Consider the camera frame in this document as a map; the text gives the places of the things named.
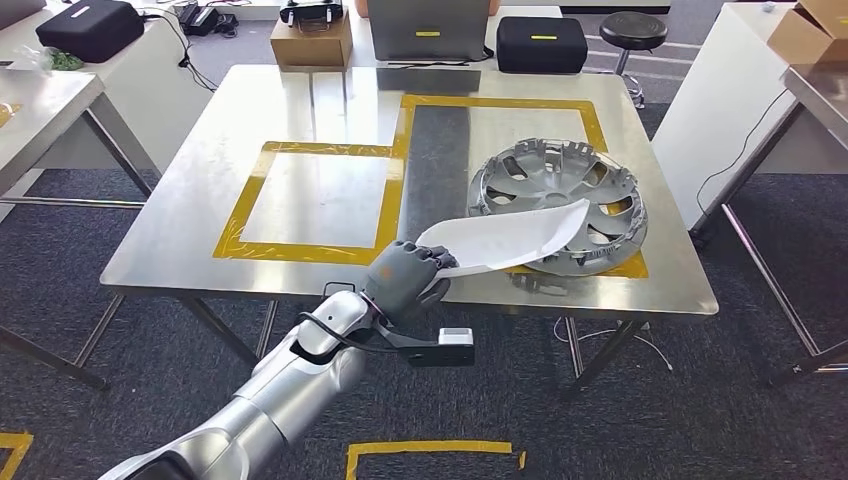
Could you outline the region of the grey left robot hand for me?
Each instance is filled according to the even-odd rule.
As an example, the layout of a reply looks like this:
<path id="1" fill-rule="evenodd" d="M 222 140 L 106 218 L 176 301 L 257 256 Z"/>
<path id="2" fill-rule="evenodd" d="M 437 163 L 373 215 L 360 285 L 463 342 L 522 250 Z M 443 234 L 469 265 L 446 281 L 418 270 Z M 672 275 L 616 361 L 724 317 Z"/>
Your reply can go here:
<path id="1" fill-rule="evenodd" d="M 371 263 L 362 293 L 388 321 L 400 324 L 438 303 L 450 288 L 436 279 L 458 262 L 443 246 L 423 247 L 394 241 Z"/>

